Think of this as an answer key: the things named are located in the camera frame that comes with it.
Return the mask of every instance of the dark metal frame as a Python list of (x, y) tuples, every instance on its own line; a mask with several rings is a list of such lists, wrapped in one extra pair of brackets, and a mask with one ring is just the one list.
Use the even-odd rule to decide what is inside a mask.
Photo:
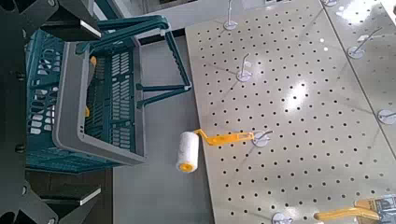
[[(58, 215), (30, 189), (25, 181), (26, 149), (26, 64), (24, 46), (41, 26), (69, 41), (94, 40), (98, 36), (81, 26), (83, 20), (97, 29), (81, 1), (36, 0), (18, 8), (24, 0), (0, 3), (0, 23), (5, 33), (0, 36), (0, 222), (12, 224), (17, 217), (23, 223), (81, 223), (96, 199), (59, 220)], [(74, 33), (65, 33), (64, 29)]]

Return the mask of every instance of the yellow clip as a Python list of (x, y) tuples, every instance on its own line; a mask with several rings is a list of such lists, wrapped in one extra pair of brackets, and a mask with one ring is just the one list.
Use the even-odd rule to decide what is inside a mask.
[(366, 217), (372, 220), (379, 220), (377, 212), (359, 207), (344, 208), (331, 212), (314, 214), (314, 218), (319, 221), (333, 220), (341, 217)]
[(90, 62), (93, 64), (94, 67), (96, 67), (96, 65), (97, 65), (97, 60), (96, 60), (96, 57), (95, 57), (95, 56), (92, 56), (92, 57), (91, 57)]
[(200, 134), (210, 146), (222, 146), (228, 143), (254, 139), (254, 133), (232, 133), (213, 137), (208, 137), (202, 129), (198, 129), (194, 133)]
[(87, 106), (85, 106), (85, 118), (88, 118), (90, 114), (91, 114), (90, 109)]

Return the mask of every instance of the white pegboard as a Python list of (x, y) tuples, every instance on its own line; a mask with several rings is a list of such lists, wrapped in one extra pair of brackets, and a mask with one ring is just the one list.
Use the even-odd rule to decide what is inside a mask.
[[(201, 128), (274, 133), (263, 148), (204, 144), (216, 223), (269, 224), (275, 212), (318, 223), (317, 211), (395, 192), (394, 156), (320, 2), (233, 20), (231, 32), (225, 19), (186, 28)], [(247, 53), (253, 78), (241, 83)]]
[[(382, 27), (362, 47), (363, 57), (350, 60), (376, 114), (382, 109), (396, 112), (396, 26), (394, 16), (389, 17), (393, 14), (392, 2), (396, 2), (382, 2), (387, 7), (379, 0), (341, 0), (335, 7), (326, 8), (345, 49), (358, 46), (361, 36)], [(392, 148), (396, 148), (396, 125), (381, 126)]]

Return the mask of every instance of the floor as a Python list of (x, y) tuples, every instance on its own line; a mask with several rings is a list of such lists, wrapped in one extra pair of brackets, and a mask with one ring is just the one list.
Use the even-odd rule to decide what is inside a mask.
[[(185, 37), (177, 44), (190, 71)], [(181, 83), (163, 42), (142, 50), (144, 84)], [(148, 162), (114, 169), (114, 223), (214, 223), (202, 149), (196, 172), (176, 169), (179, 135), (198, 128), (193, 91), (146, 107)]]

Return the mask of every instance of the yellow paint brush handle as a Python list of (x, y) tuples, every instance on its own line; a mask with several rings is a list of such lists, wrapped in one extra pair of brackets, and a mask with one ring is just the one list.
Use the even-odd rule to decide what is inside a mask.
[(379, 220), (379, 215), (377, 212), (358, 207), (344, 208), (331, 212), (314, 214), (314, 218), (319, 221), (334, 220), (341, 217), (366, 217), (372, 220)]

